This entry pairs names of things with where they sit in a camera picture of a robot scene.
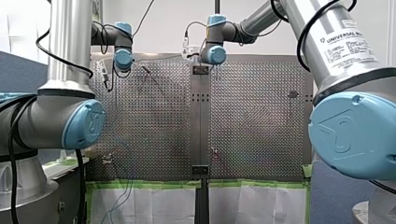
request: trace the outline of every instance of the green tape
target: green tape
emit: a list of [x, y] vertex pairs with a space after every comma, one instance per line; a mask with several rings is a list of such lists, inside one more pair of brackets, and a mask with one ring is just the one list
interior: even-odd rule
[[305, 199], [305, 224], [311, 222], [311, 185], [307, 183], [306, 186], [306, 199]]
[[303, 172], [304, 172], [305, 178], [311, 178], [312, 177], [312, 164], [303, 165]]
[[90, 189], [197, 189], [200, 188], [200, 181], [146, 181], [146, 180], [125, 180], [117, 179], [112, 181], [87, 182]]
[[85, 200], [87, 202], [87, 223], [91, 223], [92, 194], [93, 188], [87, 185], [87, 192], [85, 194]]
[[210, 180], [210, 188], [232, 188], [241, 186], [281, 188], [281, 189], [306, 189], [307, 182], [278, 182], [268, 180]]

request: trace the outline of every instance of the white paper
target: white paper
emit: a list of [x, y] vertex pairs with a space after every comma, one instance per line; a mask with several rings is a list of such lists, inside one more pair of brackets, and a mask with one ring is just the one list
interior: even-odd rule
[[274, 224], [305, 224], [306, 189], [277, 189]]
[[[98, 189], [92, 193], [91, 223], [102, 223], [125, 189]], [[132, 189], [127, 201], [112, 212], [114, 223], [193, 224], [195, 189]], [[111, 223], [107, 213], [103, 223]]]
[[239, 187], [209, 189], [210, 223], [236, 223], [240, 191]]
[[6, 53], [11, 52], [8, 35], [0, 35], [0, 51], [6, 52]]
[[273, 223], [275, 204], [276, 189], [242, 186], [236, 223]]
[[11, 53], [22, 58], [38, 61], [35, 39], [28, 37], [10, 37]]

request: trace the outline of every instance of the perforated metal panel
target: perforated metal panel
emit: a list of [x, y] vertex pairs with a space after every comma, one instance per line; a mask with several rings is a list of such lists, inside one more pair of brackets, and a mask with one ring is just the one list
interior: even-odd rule
[[[111, 69], [111, 60], [106, 63]], [[88, 178], [191, 179], [191, 66], [180, 59], [144, 61], [149, 74], [134, 66], [108, 93], [98, 60], [92, 64], [106, 126]], [[295, 57], [230, 56], [210, 79], [209, 148], [202, 148], [210, 178], [302, 180], [311, 154], [312, 78]]]
[[312, 79], [291, 57], [247, 57], [212, 73], [210, 177], [302, 179]]
[[93, 88], [106, 108], [106, 125], [89, 177], [190, 179], [190, 66], [183, 61], [139, 64], [149, 73], [135, 65], [128, 78], [117, 78], [111, 93], [95, 67]]

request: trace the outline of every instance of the blue joint cap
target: blue joint cap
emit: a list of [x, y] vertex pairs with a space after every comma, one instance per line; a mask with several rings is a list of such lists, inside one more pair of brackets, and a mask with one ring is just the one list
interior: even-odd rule
[[213, 46], [206, 54], [207, 62], [210, 64], [222, 64], [227, 58], [226, 51], [222, 46]]
[[396, 104], [365, 92], [325, 98], [311, 114], [309, 138], [319, 156], [343, 175], [396, 180]]
[[128, 32], [128, 34], [132, 34], [132, 26], [128, 22], [118, 21], [114, 25], [121, 30]]
[[84, 149], [99, 138], [105, 123], [105, 112], [97, 100], [82, 103], [67, 121], [62, 135], [65, 149]]
[[223, 15], [220, 14], [211, 15], [209, 16], [209, 19], [207, 19], [207, 26], [219, 25], [226, 22], [226, 20], [227, 18]]
[[114, 55], [114, 61], [121, 72], [127, 72], [132, 66], [134, 57], [128, 49], [118, 49]]

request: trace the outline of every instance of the white wall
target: white wall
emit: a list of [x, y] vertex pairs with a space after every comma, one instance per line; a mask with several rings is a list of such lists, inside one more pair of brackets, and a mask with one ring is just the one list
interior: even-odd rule
[[[394, 0], [359, 0], [352, 12], [353, 18], [383, 64], [388, 58], [389, 1]], [[127, 21], [135, 29], [149, 2], [150, 0], [104, 0], [104, 22]], [[241, 21], [264, 2], [222, 0], [221, 13], [229, 21]], [[191, 21], [206, 22], [208, 15], [213, 12], [213, 0], [155, 1], [135, 37], [134, 52], [179, 52], [187, 24]], [[201, 45], [205, 38], [205, 28], [193, 26], [190, 37], [192, 44]], [[254, 45], [241, 48], [237, 44], [227, 44], [226, 48], [229, 53], [294, 55], [296, 39], [290, 26], [282, 22], [274, 33], [260, 38]]]
[[[103, 0], [104, 22], [128, 21], [136, 28], [149, 1]], [[241, 21], [264, 1], [222, 0], [221, 13], [230, 21]], [[394, 0], [359, 0], [352, 12], [383, 64], [396, 65], [396, 28], [392, 17], [395, 11]], [[135, 38], [134, 52], [179, 52], [187, 24], [206, 22], [213, 12], [213, 0], [156, 0]], [[0, 0], [0, 50], [46, 63], [47, 56], [36, 48], [35, 40], [49, 25], [50, 5], [46, 0]], [[205, 29], [192, 26], [190, 37], [192, 44], [201, 45]], [[43, 45], [46, 47], [48, 41], [43, 40]], [[274, 33], [254, 45], [241, 48], [228, 43], [226, 48], [229, 53], [294, 55], [296, 40], [290, 26], [282, 22]]]
[[[35, 41], [50, 28], [50, 4], [46, 0], [0, 0], [0, 50], [47, 63]], [[48, 47], [48, 39], [41, 45]]]

